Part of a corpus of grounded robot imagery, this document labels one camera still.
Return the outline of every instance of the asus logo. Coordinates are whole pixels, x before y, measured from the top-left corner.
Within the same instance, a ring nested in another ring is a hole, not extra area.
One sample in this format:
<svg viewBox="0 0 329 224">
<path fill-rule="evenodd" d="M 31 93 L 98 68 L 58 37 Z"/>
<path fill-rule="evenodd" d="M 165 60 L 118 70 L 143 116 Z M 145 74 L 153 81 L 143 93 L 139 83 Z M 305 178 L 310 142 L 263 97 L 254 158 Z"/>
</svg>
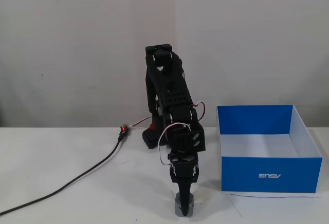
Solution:
<svg viewBox="0 0 329 224">
<path fill-rule="evenodd" d="M 272 178 L 277 179 L 281 176 L 281 174 L 259 174 L 259 178 Z"/>
</svg>

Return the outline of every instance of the robotic arm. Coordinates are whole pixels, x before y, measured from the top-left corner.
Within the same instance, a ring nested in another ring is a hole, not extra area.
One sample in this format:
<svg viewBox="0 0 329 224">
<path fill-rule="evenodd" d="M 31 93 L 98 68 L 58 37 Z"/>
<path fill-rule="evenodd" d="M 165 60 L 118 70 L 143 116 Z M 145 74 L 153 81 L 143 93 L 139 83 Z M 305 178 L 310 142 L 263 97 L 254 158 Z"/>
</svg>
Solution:
<svg viewBox="0 0 329 224">
<path fill-rule="evenodd" d="M 159 136 L 168 127 L 160 145 L 169 145 L 171 152 L 170 176 L 177 183 L 182 215 L 193 212 L 191 184 L 199 176 L 198 152 L 206 150 L 203 127 L 199 124 L 196 110 L 187 88 L 182 61 L 169 44 L 146 47 L 146 86 L 152 125 L 143 132 L 143 140 L 149 148 L 158 145 Z"/>
</svg>

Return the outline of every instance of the cable connector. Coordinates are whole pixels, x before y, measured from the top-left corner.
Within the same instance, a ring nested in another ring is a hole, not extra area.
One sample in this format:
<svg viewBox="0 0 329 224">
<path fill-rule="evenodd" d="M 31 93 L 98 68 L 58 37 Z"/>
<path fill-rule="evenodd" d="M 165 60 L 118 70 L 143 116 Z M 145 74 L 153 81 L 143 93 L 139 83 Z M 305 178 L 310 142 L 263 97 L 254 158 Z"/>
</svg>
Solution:
<svg viewBox="0 0 329 224">
<path fill-rule="evenodd" d="M 119 141 L 121 141 L 124 137 L 128 135 L 130 127 L 128 126 L 128 124 L 123 124 L 120 128 L 121 132 L 119 134 Z"/>
</svg>

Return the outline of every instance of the open cardboard box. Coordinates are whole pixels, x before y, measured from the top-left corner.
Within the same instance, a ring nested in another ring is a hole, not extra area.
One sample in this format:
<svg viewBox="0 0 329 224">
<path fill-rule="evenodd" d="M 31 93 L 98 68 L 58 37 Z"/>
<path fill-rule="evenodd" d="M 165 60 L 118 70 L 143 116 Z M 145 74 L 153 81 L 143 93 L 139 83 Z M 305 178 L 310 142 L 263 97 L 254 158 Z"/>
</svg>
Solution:
<svg viewBox="0 0 329 224">
<path fill-rule="evenodd" d="M 217 112 L 222 191 L 316 191 L 322 157 L 294 106 L 218 106 Z"/>
</svg>

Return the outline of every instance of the black cable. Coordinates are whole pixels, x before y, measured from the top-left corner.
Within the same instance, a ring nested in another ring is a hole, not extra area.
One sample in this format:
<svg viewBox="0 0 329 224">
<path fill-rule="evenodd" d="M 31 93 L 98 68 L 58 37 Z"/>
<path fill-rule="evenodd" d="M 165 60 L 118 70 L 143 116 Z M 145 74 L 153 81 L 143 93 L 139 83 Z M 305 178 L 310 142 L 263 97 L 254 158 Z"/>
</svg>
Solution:
<svg viewBox="0 0 329 224">
<path fill-rule="evenodd" d="M 117 150 L 120 142 L 122 141 L 122 139 L 128 134 L 128 127 L 127 126 L 123 126 L 121 127 L 121 132 L 120 132 L 120 135 L 119 135 L 119 139 L 118 139 L 118 143 L 115 145 L 114 149 L 112 150 L 112 152 L 106 156 L 103 160 L 101 160 L 100 162 L 98 162 L 95 166 L 93 166 L 91 169 L 87 170 L 86 172 L 84 172 L 83 174 L 80 174 L 77 178 L 71 180 L 69 183 L 67 183 L 66 185 L 64 185 L 63 187 L 59 188 L 57 191 L 54 191 L 53 193 L 50 193 L 49 195 L 47 196 L 44 196 L 44 197 L 41 197 L 41 198 L 38 198 L 34 201 L 31 201 L 31 202 L 28 202 L 26 204 L 23 204 L 21 206 L 17 206 L 15 208 L 12 208 L 12 209 L 9 209 L 9 210 L 6 210 L 6 211 L 3 211 L 0 213 L 0 216 L 2 215 L 5 215 L 5 214 L 8 214 L 10 212 L 13 212 L 15 210 L 19 210 L 21 208 L 24 208 L 24 207 L 27 207 L 29 205 L 32 205 L 34 203 L 37 203 L 37 202 L 40 202 L 42 200 L 45 200 L 49 197 L 52 197 L 53 195 L 61 192 L 62 190 L 64 190 L 65 188 L 67 188 L 70 184 L 72 184 L 73 182 L 77 181 L 78 179 L 80 179 L 81 177 L 83 177 L 84 175 L 86 175 L 87 173 L 89 173 L 90 171 L 94 170 L 95 168 L 97 168 L 100 164 L 104 163 L 111 155 L 113 155 L 113 153 Z"/>
</svg>

